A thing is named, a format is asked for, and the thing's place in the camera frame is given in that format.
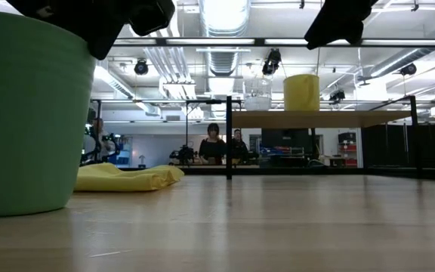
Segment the wooden shelf with black frame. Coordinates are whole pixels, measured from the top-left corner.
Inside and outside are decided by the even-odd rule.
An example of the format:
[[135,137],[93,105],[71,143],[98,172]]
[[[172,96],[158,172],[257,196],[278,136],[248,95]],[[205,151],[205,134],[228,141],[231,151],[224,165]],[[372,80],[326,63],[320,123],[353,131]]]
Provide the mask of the wooden shelf with black frame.
[[[391,104],[398,104],[399,102],[408,100],[411,107],[410,113],[407,111],[377,111],[383,107]],[[231,181],[233,174],[235,175],[254,175],[251,172],[246,172],[243,169],[233,170],[231,162],[232,144],[230,143],[231,129],[233,127],[239,128],[367,128],[373,125],[379,125],[381,123],[388,123],[396,119],[410,116],[412,118],[412,133],[413,146],[415,148],[414,166],[415,174],[411,174],[412,177],[422,178],[423,165],[422,165],[422,151],[415,134],[418,130],[418,115],[416,108],[416,98],[413,95],[401,97],[396,100],[383,101],[376,107],[373,107],[367,111],[232,111],[231,103],[236,102],[227,97],[227,113],[226,113],[226,132],[227,132],[227,162],[225,175],[228,181]],[[256,175],[281,175],[278,173],[278,169],[267,170],[258,169],[255,171]],[[284,175],[385,175],[386,169],[289,169],[283,172]]]

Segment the red storage boxes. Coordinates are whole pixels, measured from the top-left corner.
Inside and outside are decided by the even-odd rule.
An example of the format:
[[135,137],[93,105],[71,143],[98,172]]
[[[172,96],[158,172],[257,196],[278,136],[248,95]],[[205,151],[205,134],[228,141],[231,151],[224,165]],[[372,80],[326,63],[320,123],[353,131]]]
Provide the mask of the red storage boxes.
[[344,159],[346,168],[358,167],[355,132],[344,132],[338,135],[338,154]]

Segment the clear glass cup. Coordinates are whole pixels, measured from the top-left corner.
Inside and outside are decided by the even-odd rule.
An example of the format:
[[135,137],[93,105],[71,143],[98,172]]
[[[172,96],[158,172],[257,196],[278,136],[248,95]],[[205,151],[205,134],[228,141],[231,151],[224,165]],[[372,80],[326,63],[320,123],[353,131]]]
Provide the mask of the clear glass cup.
[[244,108],[268,111],[272,105],[272,85],[272,81],[265,78],[246,79],[242,83]]

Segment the black cabinet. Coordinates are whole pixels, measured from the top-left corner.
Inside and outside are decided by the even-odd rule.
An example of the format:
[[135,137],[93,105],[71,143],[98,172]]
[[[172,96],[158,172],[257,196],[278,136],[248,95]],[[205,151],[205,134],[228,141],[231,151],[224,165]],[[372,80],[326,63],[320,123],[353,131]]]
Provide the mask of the black cabinet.
[[260,154],[270,168],[306,168],[317,157],[308,128],[271,129],[261,131]]

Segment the silver ventilation duct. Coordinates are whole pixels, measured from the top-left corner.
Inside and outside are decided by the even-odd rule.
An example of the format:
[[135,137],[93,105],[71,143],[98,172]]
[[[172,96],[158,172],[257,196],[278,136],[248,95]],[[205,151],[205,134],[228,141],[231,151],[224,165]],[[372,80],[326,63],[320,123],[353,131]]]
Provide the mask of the silver ventilation duct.
[[199,0],[202,34],[205,37],[240,37],[245,34],[251,0]]

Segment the yellow mug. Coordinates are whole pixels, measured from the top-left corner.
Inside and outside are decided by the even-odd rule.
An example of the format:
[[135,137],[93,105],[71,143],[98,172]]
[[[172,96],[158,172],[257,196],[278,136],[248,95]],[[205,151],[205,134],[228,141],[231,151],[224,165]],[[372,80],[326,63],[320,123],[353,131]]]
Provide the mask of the yellow mug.
[[283,81],[285,111],[319,111],[319,77],[290,76]]

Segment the yellow folded cloth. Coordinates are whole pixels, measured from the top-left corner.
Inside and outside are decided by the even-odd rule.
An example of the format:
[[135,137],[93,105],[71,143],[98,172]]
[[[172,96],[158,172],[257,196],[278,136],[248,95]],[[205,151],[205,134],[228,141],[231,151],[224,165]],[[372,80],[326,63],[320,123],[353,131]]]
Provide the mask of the yellow folded cloth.
[[171,165],[144,170],[123,171],[111,163],[82,166],[77,174],[75,192],[146,192],[177,183],[184,172]]

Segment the large green plastic cup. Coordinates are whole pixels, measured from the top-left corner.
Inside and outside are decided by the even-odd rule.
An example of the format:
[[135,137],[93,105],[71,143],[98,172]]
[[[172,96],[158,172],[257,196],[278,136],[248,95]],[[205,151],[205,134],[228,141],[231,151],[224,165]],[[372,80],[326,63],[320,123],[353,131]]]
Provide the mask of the large green plastic cup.
[[0,12],[0,216],[53,211],[69,201],[94,68],[77,35]]

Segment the person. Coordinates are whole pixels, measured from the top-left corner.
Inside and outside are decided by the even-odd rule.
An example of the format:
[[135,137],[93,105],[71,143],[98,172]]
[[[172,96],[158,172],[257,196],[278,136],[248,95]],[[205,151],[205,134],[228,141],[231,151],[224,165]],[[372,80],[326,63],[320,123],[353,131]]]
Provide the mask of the person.
[[84,133],[81,164],[109,162],[110,157],[118,152],[114,134],[109,134],[103,129],[101,118],[95,118]]
[[220,137],[217,123],[207,127],[207,138],[199,146],[199,158],[204,165],[222,165],[226,154],[226,143]]
[[235,129],[232,138],[232,163],[234,165],[246,164],[248,161],[248,148],[242,139],[240,129]]

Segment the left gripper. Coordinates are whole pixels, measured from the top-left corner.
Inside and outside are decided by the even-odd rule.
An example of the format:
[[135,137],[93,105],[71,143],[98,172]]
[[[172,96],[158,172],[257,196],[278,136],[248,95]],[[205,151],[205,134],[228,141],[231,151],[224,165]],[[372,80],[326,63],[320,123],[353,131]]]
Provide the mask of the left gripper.
[[[53,24],[87,42],[89,53],[106,58],[125,24],[128,0],[6,0],[26,17]],[[137,0],[129,24],[138,36],[165,29],[175,13],[172,0]]]

